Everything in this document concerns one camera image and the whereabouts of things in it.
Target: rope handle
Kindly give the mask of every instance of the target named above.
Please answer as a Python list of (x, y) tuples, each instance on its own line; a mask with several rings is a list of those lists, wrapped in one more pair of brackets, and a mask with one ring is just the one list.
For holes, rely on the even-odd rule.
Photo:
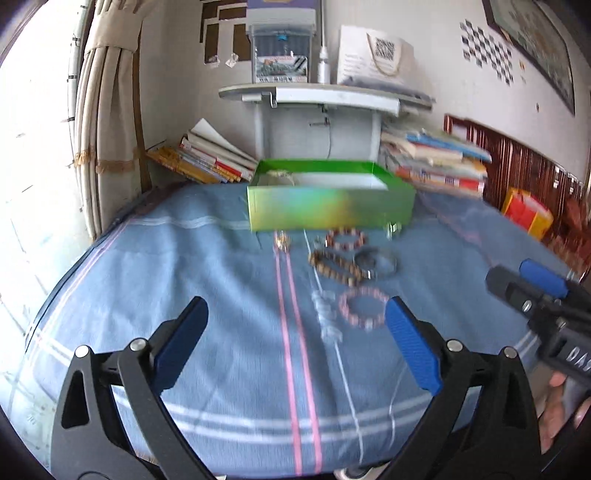
[(378, 69), (378, 71), (382, 75), (386, 75), (386, 77), (397, 76), (398, 72), (400, 70), (400, 63), (402, 62), (402, 44), (400, 44), (400, 48), (398, 49), (398, 52), (395, 52), (395, 54), (394, 54), (394, 62), (395, 62), (394, 71), (393, 72), (386, 72), (382, 67), (380, 67), (378, 65), (378, 61), (375, 58), (374, 46), (372, 44), (371, 36), (369, 35), (369, 33), (367, 33), (367, 38), (368, 38), (368, 44), (369, 44), (369, 51), (371, 52), (372, 60), (374, 61), (374, 65)]

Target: picture frame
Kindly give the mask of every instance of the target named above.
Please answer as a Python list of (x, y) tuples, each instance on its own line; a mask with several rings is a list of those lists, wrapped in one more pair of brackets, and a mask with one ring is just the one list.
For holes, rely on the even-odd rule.
[(574, 115), (573, 71), (566, 42), (535, 0), (482, 0), (486, 22), (521, 52)]

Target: blue gripper pad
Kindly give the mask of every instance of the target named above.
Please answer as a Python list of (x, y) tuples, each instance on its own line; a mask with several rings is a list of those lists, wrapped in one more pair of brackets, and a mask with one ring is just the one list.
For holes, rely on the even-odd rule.
[(439, 358), (419, 332), (418, 320), (396, 297), (386, 304), (385, 322), (418, 386), (437, 395), (443, 386)]
[(555, 299), (565, 299), (569, 294), (565, 279), (531, 259), (523, 260), (519, 266), (519, 274)]
[(178, 319), (169, 320), (161, 325), (168, 341), (154, 358), (155, 375), (152, 379), (154, 392), (161, 393), (174, 386), (205, 331), (208, 316), (207, 302), (196, 297)]

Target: checkered paper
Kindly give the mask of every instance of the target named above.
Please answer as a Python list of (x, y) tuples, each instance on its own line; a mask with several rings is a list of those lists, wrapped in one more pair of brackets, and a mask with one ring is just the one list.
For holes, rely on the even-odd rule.
[(495, 41), (495, 37), (466, 20), (460, 23), (464, 58), (483, 68), (488, 65), (508, 86), (513, 83), (513, 53), (509, 47)]

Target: qr code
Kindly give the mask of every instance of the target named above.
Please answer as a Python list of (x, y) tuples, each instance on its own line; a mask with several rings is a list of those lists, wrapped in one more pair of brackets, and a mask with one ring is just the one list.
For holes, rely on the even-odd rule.
[(381, 38), (375, 39), (375, 56), (392, 61), (394, 59), (394, 44)]

